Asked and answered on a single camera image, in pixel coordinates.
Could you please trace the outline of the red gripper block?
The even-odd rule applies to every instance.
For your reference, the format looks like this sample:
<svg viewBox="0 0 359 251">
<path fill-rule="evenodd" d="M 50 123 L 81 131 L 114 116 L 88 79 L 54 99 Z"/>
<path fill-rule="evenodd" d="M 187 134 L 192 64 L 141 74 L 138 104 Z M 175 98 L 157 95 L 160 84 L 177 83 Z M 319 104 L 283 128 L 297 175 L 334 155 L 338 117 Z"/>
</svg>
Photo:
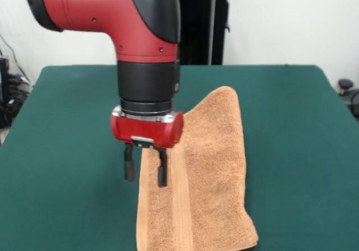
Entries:
<svg viewBox="0 0 359 251">
<path fill-rule="evenodd" d="M 131 143 L 148 142 L 157 148 L 160 158 L 158 167 L 158 187 L 167 186 L 167 150 L 179 143 L 184 124 L 183 113 L 175 113 L 172 119 L 165 122 L 137 120 L 122 117 L 117 113 L 111 115 L 111 130 L 116 139 L 125 143 L 124 171 L 125 179 L 135 180 L 134 146 Z"/>
</svg>

